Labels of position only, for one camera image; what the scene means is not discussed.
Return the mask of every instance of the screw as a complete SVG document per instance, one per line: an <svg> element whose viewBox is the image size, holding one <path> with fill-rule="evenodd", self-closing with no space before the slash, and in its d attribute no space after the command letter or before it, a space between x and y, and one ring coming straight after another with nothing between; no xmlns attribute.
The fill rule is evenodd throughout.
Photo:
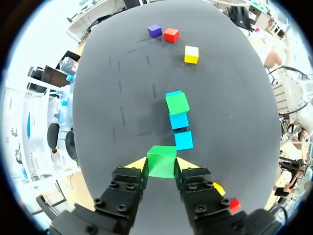
<svg viewBox="0 0 313 235"><path fill-rule="evenodd" d="M221 201L221 204L228 207L229 206L229 200L227 198L223 198Z"/></svg>
<svg viewBox="0 0 313 235"><path fill-rule="evenodd" d="M190 185L188 186L188 188L189 188L190 190L193 190L193 189L196 189L196 188L197 188L197 185L195 185L195 184L190 184Z"/></svg>
<svg viewBox="0 0 313 235"><path fill-rule="evenodd" d="M233 225L233 229L235 229L235 230L237 230L237 231L241 231L241 230L243 230L244 228L245 228L245 225L244 225L242 222L240 222L240 221L236 222L236 223Z"/></svg>
<svg viewBox="0 0 313 235"><path fill-rule="evenodd" d="M116 181L111 181L110 187L111 187L111 188L117 188L117 187L118 187L117 182L116 182Z"/></svg>
<svg viewBox="0 0 313 235"><path fill-rule="evenodd" d="M209 186L209 187L213 187L213 182L212 181L208 181L208 182L206 182L206 185Z"/></svg>
<svg viewBox="0 0 313 235"><path fill-rule="evenodd" d="M118 208L117 208L117 210L118 210L119 212L124 212L124 211L126 211L126 206L125 206L125 205L119 205Z"/></svg>
<svg viewBox="0 0 313 235"><path fill-rule="evenodd" d="M98 229L92 225L86 226L85 231L90 235L95 235L98 233Z"/></svg>
<svg viewBox="0 0 313 235"><path fill-rule="evenodd" d="M133 190L134 189L134 184L127 184L127 189Z"/></svg>
<svg viewBox="0 0 313 235"><path fill-rule="evenodd" d="M101 205L103 202L102 202L101 198L95 198L95 199L94 199L94 203L95 203L96 205Z"/></svg>
<svg viewBox="0 0 313 235"><path fill-rule="evenodd" d="M206 211L206 206L205 205L198 205L196 207L196 213L202 213Z"/></svg>

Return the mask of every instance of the purple cube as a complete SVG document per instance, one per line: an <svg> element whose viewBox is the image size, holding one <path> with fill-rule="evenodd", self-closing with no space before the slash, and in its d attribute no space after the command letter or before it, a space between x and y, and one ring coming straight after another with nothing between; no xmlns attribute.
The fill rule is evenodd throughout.
<svg viewBox="0 0 313 235"><path fill-rule="evenodd" d="M162 35L162 28L160 25L154 24L148 27L148 31L151 37L156 38Z"/></svg>

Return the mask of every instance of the chair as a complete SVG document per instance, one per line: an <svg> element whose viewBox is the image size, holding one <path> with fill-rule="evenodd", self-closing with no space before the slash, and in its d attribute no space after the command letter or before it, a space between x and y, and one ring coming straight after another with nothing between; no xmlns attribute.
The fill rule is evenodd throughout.
<svg viewBox="0 0 313 235"><path fill-rule="evenodd" d="M48 145L51 149L55 149L58 144L58 140L64 140L65 141L65 147L67 149L67 153L69 157L78 162L77 153L76 153L76 147L75 147L75 141L74 141L74 132L73 128L71 128L70 131L67 132L67 135L65 139L58 138L60 131L60 125L57 123L52 123L48 127L47 132L47 140Z"/></svg>

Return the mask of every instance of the small yellow block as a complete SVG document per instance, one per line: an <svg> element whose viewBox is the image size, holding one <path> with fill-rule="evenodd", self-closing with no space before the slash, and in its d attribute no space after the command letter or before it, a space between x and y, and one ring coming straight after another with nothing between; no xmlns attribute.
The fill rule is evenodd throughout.
<svg viewBox="0 0 313 235"><path fill-rule="evenodd" d="M140 171L142 172L146 160L147 160L147 157L144 157L142 159L139 159L136 162L130 163L129 165L125 166L125 168L135 167L136 169L140 169Z"/></svg>
<svg viewBox="0 0 313 235"><path fill-rule="evenodd" d="M226 192L225 192L225 190L223 189L223 187L220 186L220 185L217 184L217 183L213 183L213 186L214 186L214 188L216 188L216 190L220 193L220 195L221 195L222 197L224 197L224 195L226 194Z"/></svg>
<svg viewBox="0 0 313 235"><path fill-rule="evenodd" d="M196 64L199 60L199 48L185 46L185 63Z"/></svg>
<svg viewBox="0 0 313 235"><path fill-rule="evenodd" d="M188 162L188 161L186 161L186 160L184 160L182 158L178 158L177 157L177 162L179 164L179 167L180 167L181 171L184 170L184 169L187 169L189 167L190 168L199 168L199 166L194 165L194 164L192 164L192 163L190 163L190 162Z"/></svg>

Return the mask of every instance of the white wall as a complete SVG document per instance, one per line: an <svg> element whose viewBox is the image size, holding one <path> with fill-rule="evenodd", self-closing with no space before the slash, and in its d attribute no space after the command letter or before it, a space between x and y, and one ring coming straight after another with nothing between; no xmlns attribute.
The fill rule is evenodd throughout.
<svg viewBox="0 0 313 235"><path fill-rule="evenodd" d="M18 125L17 116L21 115L16 110L19 108L17 97L19 93L15 90L6 89L5 96L3 99L3 110L2 110L2 133L1 133L1 144L3 146L4 156L7 164L7 169L10 173L11 178L18 179L23 178L22 166L18 164L15 158L15 149L19 148L19 138L14 137L11 134L11 129L17 132Z"/></svg>
<svg viewBox="0 0 313 235"><path fill-rule="evenodd" d="M313 74L312 65L308 59L310 49L307 48L308 43L304 38L300 28L292 25L286 32L286 47L287 47L287 66L297 68L305 74Z"/></svg>
<svg viewBox="0 0 313 235"><path fill-rule="evenodd" d="M67 50L75 52L77 42L66 34L80 0L48 0L26 22L11 50L9 79L23 79L31 66L56 67Z"/></svg>

